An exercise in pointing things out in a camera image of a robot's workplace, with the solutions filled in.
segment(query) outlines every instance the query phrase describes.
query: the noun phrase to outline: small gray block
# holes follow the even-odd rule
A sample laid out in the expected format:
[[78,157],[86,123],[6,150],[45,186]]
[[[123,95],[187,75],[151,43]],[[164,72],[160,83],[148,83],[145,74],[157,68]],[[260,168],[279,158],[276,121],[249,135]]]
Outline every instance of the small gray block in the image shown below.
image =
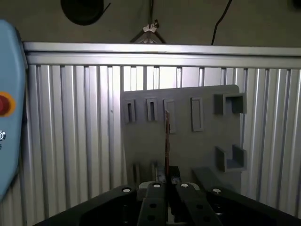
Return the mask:
[[246,150],[232,146],[232,159],[227,159],[227,153],[220,147],[215,147],[216,166],[222,172],[244,171],[246,169]]
[[148,121],[158,121],[158,106],[156,98],[146,99]]
[[191,124],[193,132],[200,132],[204,130],[204,109],[203,99],[201,97],[192,97],[191,104]]
[[246,113],[245,93],[225,93],[214,95],[214,114],[225,115],[229,112],[233,114]]
[[131,123],[136,121],[135,100],[126,100],[124,106],[125,122]]

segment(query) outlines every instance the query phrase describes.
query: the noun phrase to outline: metal frame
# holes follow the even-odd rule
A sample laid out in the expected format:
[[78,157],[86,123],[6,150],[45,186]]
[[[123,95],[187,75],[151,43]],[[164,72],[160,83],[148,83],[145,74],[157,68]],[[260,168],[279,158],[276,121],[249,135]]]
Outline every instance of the metal frame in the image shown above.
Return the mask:
[[[24,50],[31,126],[24,128],[20,173],[0,203],[0,226],[37,223],[106,191],[110,183],[113,188],[126,181],[126,175],[120,175],[124,156],[119,96],[126,83],[129,90],[138,90],[138,71],[143,72],[139,90],[236,84],[247,92],[241,139],[250,162],[242,173],[242,194],[301,217],[301,200],[296,201],[301,197],[301,48],[25,42]],[[65,129],[68,133],[62,133],[63,123],[71,125]],[[92,163],[93,182],[86,173],[87,153],[78,152],[91,150],[82,145],[89,133],[95,134],[90,143],[100,150],[92,153],[99,158]],[[48,135],[55,146],[45,149]],[[66,156],[64,142],[71,150]],[[62,156],[83,170],[61,173]],[[45,158],[51,166],[43,165]],[[69,169],[77,168],[75,162]],[[72,192],[64,177],[77,185]]]
[[24,43],[28,64],[158,65],[289,68],[301,65],[301,48],[143,44]]

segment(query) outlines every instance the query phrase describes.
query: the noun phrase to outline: rectangular slot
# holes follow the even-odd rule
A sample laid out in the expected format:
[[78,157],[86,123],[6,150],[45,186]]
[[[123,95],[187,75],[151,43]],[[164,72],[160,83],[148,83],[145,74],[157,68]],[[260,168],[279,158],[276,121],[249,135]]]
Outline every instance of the rectangular slot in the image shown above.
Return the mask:
[[150,98],[150,99],[147,99],[146,102],[147,102],[147,119],[148,119],[148,121],[157,121],[158,120],[157,99]]
[[174,99],[165,99],[164,100],[164,112],[168,110],[170,116],[170,134],[176,133],[175,126],[175,107],[174,107]]
[[131,123],[136,121],[134,100],[126,100],[125,118],[126,118],[126,123]]
[[193,132],[204,130],[203,100],[201,97],[191,98],[191,125]]

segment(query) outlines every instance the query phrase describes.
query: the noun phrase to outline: black cable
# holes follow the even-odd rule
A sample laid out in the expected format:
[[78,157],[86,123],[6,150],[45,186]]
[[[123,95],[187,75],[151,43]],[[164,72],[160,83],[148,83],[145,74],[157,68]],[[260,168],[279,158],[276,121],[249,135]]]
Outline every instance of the black cable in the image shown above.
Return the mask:
[[225,10],[224,10],[224,12],[223,12],[223,14],[222,14],[222,16],[221,16],[221,18],[217,21],[217,23],[216,23],[216,25],[215,25],[214,32],[213,32],[213,37],[212,37],[212,41],[211,41],[211,45],[214,44],[214,40],[215,40],[215,35],[216,35],[217,27],[218,27],[218,25],[220,24],[220,22],[224,19],[224,17],[226,16],[227,11],[228,11],[228,9],[229,9],[231,3],[232,3],[232,0],[229,0],[227,6],[226,6],[226,8],[225,8]]
[[154,12],[154,0],[150,0],[150,14],[149,14],[149,24],[152,24],[152,15]]

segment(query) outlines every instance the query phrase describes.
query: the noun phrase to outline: black circular object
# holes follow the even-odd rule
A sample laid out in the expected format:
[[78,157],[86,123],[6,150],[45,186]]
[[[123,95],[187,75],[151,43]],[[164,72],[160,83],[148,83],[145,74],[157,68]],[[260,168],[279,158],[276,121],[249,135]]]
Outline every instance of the black circular object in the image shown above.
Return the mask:
[[103,0],[61,0],[65,16],[75,24],[95,23],[103,14]]
[[301,0],[293,0],[293,6],[295,9],[301,9]]

